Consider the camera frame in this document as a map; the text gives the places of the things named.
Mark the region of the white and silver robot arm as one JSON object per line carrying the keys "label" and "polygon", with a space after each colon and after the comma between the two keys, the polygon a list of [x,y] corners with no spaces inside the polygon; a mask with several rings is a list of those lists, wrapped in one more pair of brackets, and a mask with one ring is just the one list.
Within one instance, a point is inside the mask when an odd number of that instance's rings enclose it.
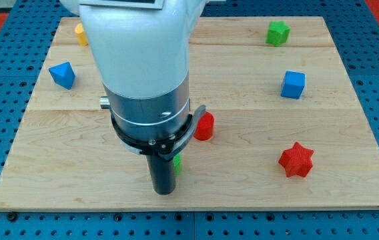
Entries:
{"label": "white and silver robot arm", "polygon": [[190,109],[189,40],[207,1],[60,2],[81,19],[121,141],[137,154],[178,154],[205,111]]}

